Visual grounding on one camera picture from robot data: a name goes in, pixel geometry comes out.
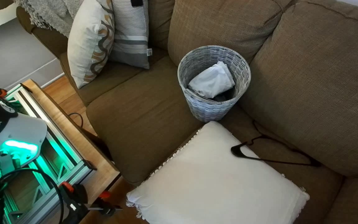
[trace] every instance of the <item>knit blanket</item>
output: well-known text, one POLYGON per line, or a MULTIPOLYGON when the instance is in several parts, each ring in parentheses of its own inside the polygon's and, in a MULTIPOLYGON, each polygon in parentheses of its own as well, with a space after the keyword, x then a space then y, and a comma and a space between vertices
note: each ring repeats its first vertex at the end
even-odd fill
POLYGON ((31 24, 52 27, 68 37, 74 17, 84 0, 14 0, 30 15, 31 24))

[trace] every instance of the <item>brown couch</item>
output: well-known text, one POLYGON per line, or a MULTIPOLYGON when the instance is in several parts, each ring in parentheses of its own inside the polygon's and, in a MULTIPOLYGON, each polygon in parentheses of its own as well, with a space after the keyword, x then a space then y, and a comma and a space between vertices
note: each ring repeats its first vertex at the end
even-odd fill
MULTIPOLYGON (((73 84, 67 38, 17 13, 73 84)), ((149 70, 109 62, 76 89, 128 182, 140 184, 203 125, 190 113, 177 66, 196 47, 223 45, 247 59, 252 79, 220 123, 244 142, 259 135, 255 119, 264 133, 323 164, 270 163, 310 194, 296 223, 358 224, 358 7, 334 0, 149 0, 149 18, 149 70)), ((250 148, 266 159, 308 162, 269 140, 250 148)))

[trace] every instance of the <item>black cable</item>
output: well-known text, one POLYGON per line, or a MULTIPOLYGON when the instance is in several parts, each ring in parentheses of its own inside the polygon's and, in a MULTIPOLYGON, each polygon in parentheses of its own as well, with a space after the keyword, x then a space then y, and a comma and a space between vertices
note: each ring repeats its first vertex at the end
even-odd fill
POLYGON ((46 173, 42 172, 41 170, 38 170, 38 169, 30 169, 30 168, 21 168, 21 169, 17 169, 17 170, 14 170, 14 171, 11 171, 7 174, 5 174, 1 179, 0 179, 0 184, 5 184, 5 180, 8 179, 9 177, 11 177, 12 175, 15 175, 16 173, 19 173, 19 172, 36 172, 36 173, 39 173, 41 174, 46 180, 48 180, 51 185, 54 187, 54 189, 56 190, 56 193, 58 195, 58 198, 59 198, 59 202, 60 202, 60 208, 61 208, 61 213, 60 213, 60 218, 59 218, 59 224, 63 223, 63 215, 64 215, 64 202, 63 202, 63 197, 60 193, 60 190, 59 190, 59 187, 57 186, 57 184, 53 181, 53 179, 47 175, 46 173))
POLYGON ((73 114, 77 114, 78 116, 80 116, 80 118, 81 118, 81 128, 82 128, 82 126, 84 125, 84 119, 82 118, 82 115, 80 115, 80 114, 77 113, 77 112, 73 112, 73 113, 70 113, 68 116, 71 116, 71 115, 73 115, 73 114))
POLYGON ((259 129, 256 126, 256 121, 253 120, 252 124, 255 127, 255 129, 259 132, 260 136, 251 139, 250 143, 248 142, 243 142, 241 144, 238 144, 236 146, 233 146, 231 148, 231 152, 233 155, 240 157, 240 158, 245 158, 245 159, 252 159, 252 160, 259 160, 259 161, 265 161, 265 162, 271 162, 271 163, 283 163, 283 164, 290 164, 290 165, 300 165, 300 166, 312 166, 312 167, 319 167, 321 166, 321 163, 318 162, 317 160, 315 160, 314 158, 312 158, 310 155, 307 155, 306 153, 300 151, 299 149, 293 149, 290 146, 288 146, 286 143, 279 141, 277 139, 274 139, 268 135, 263 134, 262 132, 259 131, 259 129), (287 147, 288 149, 290 149, 292 152, 297 152, 299 154, 302 154, 303 156, 307 157, 310 160, 310 163, 293 163, 293 162, 284 162, 284 161, 276 161, 276 160, 270 160, 270 159, 260 159, 260 158, 256 158, 256 157, 251 157, 251 156, 246 156, 244 155, 243 152, 241 152, 241 146, 251 146, 254 144, 254 140, 256 139, 269 139, 269 140, 273 140, 275 142, 278 142, 280 144, 282 144, 283 146, 287 147))

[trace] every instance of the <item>gray woven basket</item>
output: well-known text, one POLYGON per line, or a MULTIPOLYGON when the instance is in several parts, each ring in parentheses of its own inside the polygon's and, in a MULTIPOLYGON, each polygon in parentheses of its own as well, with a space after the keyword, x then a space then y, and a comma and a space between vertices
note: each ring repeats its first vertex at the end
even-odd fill
POLYGON ((247 61, 239 53, 227 47, 208 45, 196 48, 182 58, 178 67, 178 80, 190 111, 198 120, 209 122, 222 119, 240 99, 250 85, 251 72, 247 61), (203 98, 187 88, 196 75, 218 61, 228 66, 236 83, 229 90, 230 99, 223 102, 203 98))

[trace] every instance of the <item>wooden floor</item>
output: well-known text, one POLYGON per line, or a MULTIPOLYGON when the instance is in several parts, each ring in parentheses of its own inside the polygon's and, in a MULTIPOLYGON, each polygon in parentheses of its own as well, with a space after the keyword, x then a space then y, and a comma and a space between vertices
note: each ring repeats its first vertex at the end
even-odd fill
MULTIPOLYGON (((89 120, 86 116, 86 108, 82 103, 81 99, 75 92, 74 88, 68 82, 68 79, 63 76, 58 80, 54 81, 52 84, 44 88, 44 91, 53 98, 57 104, 67 113, 77 112, 82 115, 84 118, 83 128, 91 133, 95 133, 92 125, 89 123, 89 120)), ((72 115, 71 118, 75 123, 80 125, 81 119, 78 115, 72 115)), ((112 197, 109 202, 112 204, 120 205, 123 210, 118 211, 112 217, 103 217, 100 215, 95 215, 87 217, 85 223, 89 224, 148 224, 148 222, 136 218, 137 211, 135 208, 129 208, 125 205, 126 202, 126 193, 131 191, 134 187, 128 184, 123 178, 120 178, 114 186, 111 188, 110 192, 112 197)))

